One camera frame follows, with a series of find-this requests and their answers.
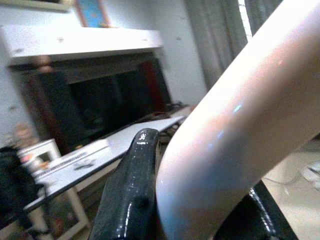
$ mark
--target bag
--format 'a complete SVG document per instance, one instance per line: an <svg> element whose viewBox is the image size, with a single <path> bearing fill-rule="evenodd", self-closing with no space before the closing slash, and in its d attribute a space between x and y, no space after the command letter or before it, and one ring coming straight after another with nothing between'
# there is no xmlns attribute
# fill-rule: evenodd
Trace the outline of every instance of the bag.
<svg viewBox="0 0 320 240"><path fill-rule="evenodd" d="M38 192L46 187L36 183L18 157L18 150L12 147L0 148L0 226L5 227L12 219L17 218L25 230L33 225L24 207L38 198ZM45 198L45 212L48 201Z"/></svg>

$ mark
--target white curved pipe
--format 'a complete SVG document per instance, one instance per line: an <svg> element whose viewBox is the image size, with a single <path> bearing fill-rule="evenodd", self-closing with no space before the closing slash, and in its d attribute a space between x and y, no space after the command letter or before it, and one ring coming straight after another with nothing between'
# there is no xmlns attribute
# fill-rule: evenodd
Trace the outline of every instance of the white curved pipe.
<svg viewBox="0 0 320 240"><path fill-rule="evenodd" d="M320 1L285 0L172 138L156 197L169 240L207 240L320 132Z"/></svg>

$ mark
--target painting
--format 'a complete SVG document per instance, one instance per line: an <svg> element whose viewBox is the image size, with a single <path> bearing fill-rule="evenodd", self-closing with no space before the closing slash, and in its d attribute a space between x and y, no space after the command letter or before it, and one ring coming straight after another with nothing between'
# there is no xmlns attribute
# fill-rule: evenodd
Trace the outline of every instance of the painting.
<svg viewBox="0 0 320 240"><path fill-rule="evenodd" d="M110 23L102 0L76 0L76 8L83 27L109 28Z"/></svg>

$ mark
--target white plastic tube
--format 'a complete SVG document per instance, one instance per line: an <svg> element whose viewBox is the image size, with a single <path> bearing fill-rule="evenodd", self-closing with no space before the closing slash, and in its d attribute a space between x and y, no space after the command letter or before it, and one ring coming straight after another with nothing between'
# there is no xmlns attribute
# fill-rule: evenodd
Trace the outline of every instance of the white plastic tube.
<svg viewBox="0 0 320 240"><path fill-rule="evenodd" d="M284 0L171 140L156 180L169 240L207 240L320 132L320 1Z"/></svg>

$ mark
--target curtain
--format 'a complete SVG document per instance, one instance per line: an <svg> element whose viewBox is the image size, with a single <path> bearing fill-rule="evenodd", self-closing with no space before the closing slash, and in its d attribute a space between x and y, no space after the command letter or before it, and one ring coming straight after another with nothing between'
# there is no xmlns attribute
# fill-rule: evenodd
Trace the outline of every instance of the curtain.
<svg viewBox="0 0 320 240"><path fill-rule="evenodd" d="M245 0L244 2L253 36L282 0Z"/></svg>
<svg viewBox="0 0 320 240"><path fill-rule="evenodd" d="M237 0L185 0L210 89L247 44Z"/></svg>

